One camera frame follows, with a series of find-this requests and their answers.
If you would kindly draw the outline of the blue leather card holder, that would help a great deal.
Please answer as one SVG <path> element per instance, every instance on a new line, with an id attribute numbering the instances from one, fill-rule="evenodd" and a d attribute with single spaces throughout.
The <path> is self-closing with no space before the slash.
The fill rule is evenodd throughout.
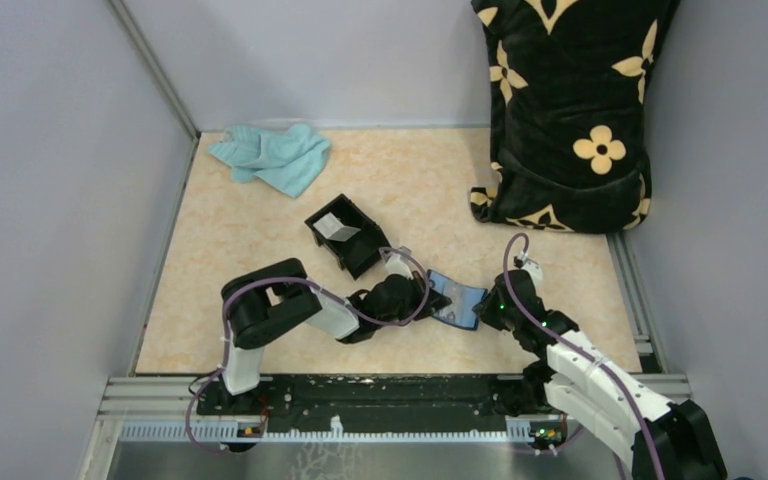
<path id="1" fill-rule="evenodd" d="M 479 320 L 474 309 L 488 290 L 458 283 L 434 270 L 428 274 L 432 290 L 448 300 L 447 305 L 434 308 L 432 317 L 450 327 L 475 331 Z"/>

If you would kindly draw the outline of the black plastic card box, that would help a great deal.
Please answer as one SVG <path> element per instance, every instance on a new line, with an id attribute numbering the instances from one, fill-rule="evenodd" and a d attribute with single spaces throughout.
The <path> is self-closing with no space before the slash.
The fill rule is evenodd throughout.
<path id="1" fill-rule="evenodd" d="M 381 248 L 391 246 L 382 228 L 345 194 L 329 201 L 304 224 L 315 244 L 328 250 L 354 280 L 381 260 Z"/>

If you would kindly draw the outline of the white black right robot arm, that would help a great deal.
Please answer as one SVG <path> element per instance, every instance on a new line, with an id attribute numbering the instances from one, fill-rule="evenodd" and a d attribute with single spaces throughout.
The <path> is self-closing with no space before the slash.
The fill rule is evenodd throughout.
<path id="1" fill-rule="evenodd" d="M 523 371 L 525 404 L 571 415 L 633 478 L 727 478 L 706 412 L 690 399 L 669 399 L 620 368 L 575 321 L 544 307 L 529 272 L 499 274 L 474 311 L 537 356 Z"/>

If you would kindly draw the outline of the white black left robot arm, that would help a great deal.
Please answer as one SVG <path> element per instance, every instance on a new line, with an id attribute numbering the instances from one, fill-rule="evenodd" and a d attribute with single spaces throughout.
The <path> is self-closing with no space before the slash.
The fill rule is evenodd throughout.
<path id="1" fill-rule="evenodd" d="M 348 297 L 313 282 L 297 258 L 228 282 L 221 291 L 225 347 L 218 371 L 223 404 L 237 414 L 257 406 L 265 347 L 302 324 L 351 345 L 453 304 L 434 291 L 430 273 L 407 250 L 386 248 L 384 257 L 386 278 Z"/>

